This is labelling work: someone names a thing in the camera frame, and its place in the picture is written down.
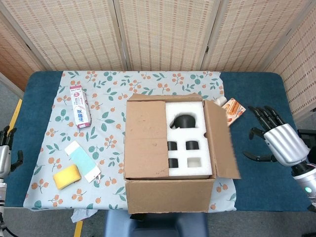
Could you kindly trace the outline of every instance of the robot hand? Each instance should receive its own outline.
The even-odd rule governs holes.
[[[264,130],[253,127],[249,139],[254,135],[264,139],[273,155],[255,156],[244,151],[243,154],[254,161],[278,161],[292,168],[292,176],[312,202],[308,208],[316,212],[316,166],[306,162],[310,149],[304,144],[295,130],[283,121],[277,112],[268,106],[249,109],[255,114]]]
[[[9,129],[10,127],[6,126],[2,131],[0,131],[0,179],[6,178],[10,171],[13,172],[23,163],[23,152],[18,151],[17,162],[11,164],[11,150],[16,128],[12,129],[8,133]]]

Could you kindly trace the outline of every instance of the light blue package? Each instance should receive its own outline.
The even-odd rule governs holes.
[[[77,166],[81,175],[90,183],[101,171],[84,149],[74,141],[65,148],[65,152]]]

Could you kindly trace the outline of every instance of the woven panel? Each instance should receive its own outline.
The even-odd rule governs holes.
[[[266,69],[282,76],[293,115],[316,103],[315,45],[316,7]]]
[[[24,91],[30,75],[40,70],[40,66],[0,20],[0,72]]]
[[[123,69],[107,1],[2,2],[52,69]]]
[[[119,0],[134,71],[190,71],[208,41],[213,0]]]
[[[230,0],[203,70],[255,71],[305,0]]]

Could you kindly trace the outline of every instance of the box flap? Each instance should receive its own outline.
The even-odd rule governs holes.
[[[165,102],[128,101],[126,109],[124,177],[168,177]]]
[[[215,165],[216,175],[222,178],[240,179],[227,126],[226,111],[212,101],[205,100],[204,114],[210,153],[215,160],[213,165]]]
[[[213,181],[128,180],[128,213],[207,212]]]
[[[162,100],[164,102],[187,102],[202,101],[202,97],[196,93],[189,95],[142,95],[133,94],[128,101],[154,101]]]

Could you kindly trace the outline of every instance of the tablecloth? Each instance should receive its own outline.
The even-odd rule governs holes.
[[[69,86],[81,84],[86,92],[92,125],[78,129]],[[123,138],[126,101],[132,93],[189,94],[203,99],[224,95],[219,72],[64,71],[35,166],[24,207],[127,209],[123,180]],[[101,183],[84,178],[58,190],[53,174],[72,164],[64,148],[78,141],[102,171]],[[210,212],[235,210],[236,190],[231,179],[216,180]]]

